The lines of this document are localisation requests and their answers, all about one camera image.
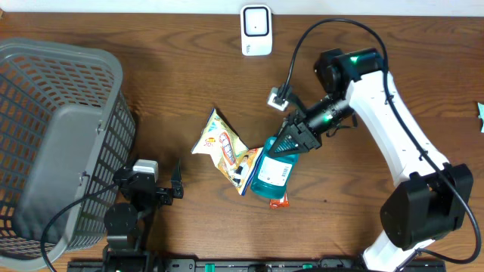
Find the white label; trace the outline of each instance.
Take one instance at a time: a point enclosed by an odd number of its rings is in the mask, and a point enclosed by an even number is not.
[[[290,163],[279,162],[275,159],[265,157],[258,178],[268,184],[284,186],[292,167]]]

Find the wooden table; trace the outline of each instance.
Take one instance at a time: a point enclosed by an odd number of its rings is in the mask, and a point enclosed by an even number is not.
[[[388,167],[364,125],[324,138],[300,157],[288,184],[291,207],[271,210],[252,192],[239,196],[208,155],[191,155],[206,118],[218,107],[249,147],[260,147],[286,113],[266,104],[280,85],[294,46],[321,16],[274,16],[267,57],[240,52],[237,15],[4,14],[0,38],[26,37],[113,53],[124,69],[123,91],[139,117],[135,152],[160,164],[161,184],[182,159],[185,198],[163,207],[149,246],[198,258],[320,258],[356,255],[382,230],[379,211],[393,191]],[[484,19],[350,17],[377,31],[388,47],[401,96],[427,137],[455,165],[473,171],[470,205],[484,224],[484,135],[476,102],[484,102]],[[310,106],[324,96],[312,72],[321,51],[377,46],[363,30],[333,23],[304,42],[292,78]],[[63,255],[101,257],[105,242]],[[474,247],[468,220],[430,248],[466,258]],[[484,257],[448,271],[482,271]]]

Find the black cable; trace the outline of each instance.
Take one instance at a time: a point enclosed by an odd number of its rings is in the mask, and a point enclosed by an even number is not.
[[[415,145],[417,150],[420,152],[421,156],[429,163],[429,165],[433,168],[433,170],[435,170],[437,175],[443,180],[445,185],[449,188],[449,190],[455,195],[455,197],[458,199],[458,201],[464,207],[467,215],[469,216],[470,223],[472,224],[472,227],[474,229],[474,234],[476,235],[476,247],[474,249],[473,254],[469,258],[466,258],[466,259],[463,259],[463,260],[458,260],[458,259],[454,259],[454,258],[449,258],[447,256],[444,256],[444,255],[441,255],[439,253],[430,251],[428,249],[417,249],[417,252],[424,252],[424,253],[427,253],[427,254],[432,255],[434,257],[440,258],[444,261],[448,261],[448,262],[451,262],[451,263],[454,263],[454,264],[468,264],[468,263],[476,260],[477,257],[479,256],[480,251],[481,251],[481,243],[482,243],[481,233],[480,233],[480,230],[479,230],[479,225],[477,224],[476,217],[472,213],[472,210],[470,209],[468,204],[465,203],[465,201],[462,199],[462,196],[459,194],[459,192],[456,191],[456,189],[454,188],[452,183],[447,179],[447,177],[442,173],[442,171],[440,171],[439,167],[427,155],[427,152],[425,151],[425,149],[422,148],[422,146],[418,143],[417,139],[411,133],[410,129],[408,129],[407,125],[405,124],[405,122],[403,121],[402,117],[400,116],[398,110],[396,109],[395,104],[393,103],[393,100],[392,100],[393,96],[390,94],[389,88],[388,88],[388,54],[386,53],[386,46],[383,43],[383,40],[378,36],[378,34],[375,31],[373,31],[370,27],[365,26],[363,23],[359,23],[359,22],[354,21],[354,20],[343,19],[343,18],[332,18],[332,19],[320,20],[319,22],[317,22],[314,25],[312,25],[311,27],[309,27],[304,32],[301,39],[297,43],[296,48],[294,49],[293,58],[291,60],[290,66],[289,66],[289,73],[287,74],[287,79],[286,79],[286,82],[284,83],[284,90],[282,91],[281,97],[286,96],[286,92],[287,92],[287,89],[288,89],[288,86],[289,86],[289,81],[290,81],[290,78],[293,74],[294,62],[296,60],[297,51],[299,50],[299,47],[303,43],[304,38],[315,27],[317,27],[317,26],[319,26],[323,23],[329,23],[329,22],[350,23],[350,24],[353,24],[355,26],[359,26],[362,29],[365,29],[366,31],[368,31],[378,41],[378,44],[380,45],[381,50],[383,52],[383,71],[382,71],[383,72],[383,88],[385,90],[387,102],[390,105],[390,108],[392,109],[393,114],[395,115],[396,119],[399,121],[400,126],[403,128],[403,130],[405,131],[407,136],[410,138],[411,142]]]
[[[48,256],[47,256],[47,250],[45,250],[45,243],[46,243],[46,240],[47,240],[47,233],[48,233],[48,230],[52,227],[52,225],[54,224],[54,222],[59,219],[60,216],[62,216],[63,213],[67,212],[69,209],[71,209],[72,207],[86,201],[88,198],[91,198],[93,196],[97,196],[97,195],[100,195],[108,190],[111,190],[113,189],[115,186],[117,186],[117,184],[111,184],[109,185],[108,187],[105,187],[103,190],[99,190],[98,192],[96,193],[91,193],[89,195],[85,195],[83,198],[80,198],[72,203],[70,203],[68,206],[66,206],[65,208],[61,209],[56,215],[54,215],[54,217],[47,223],[47,226],[45,226],[44,228],[44,231],[42,232],[42,237],[40,238],[40,252],[42,253],[42,258],[44,258],[44,261],[45,261],[45,264],[47,265],[47,267],[52,271],[52,272],[55,272],[55,268],[54,266],[52,265],[51,261],[49,261],[48,259]]]

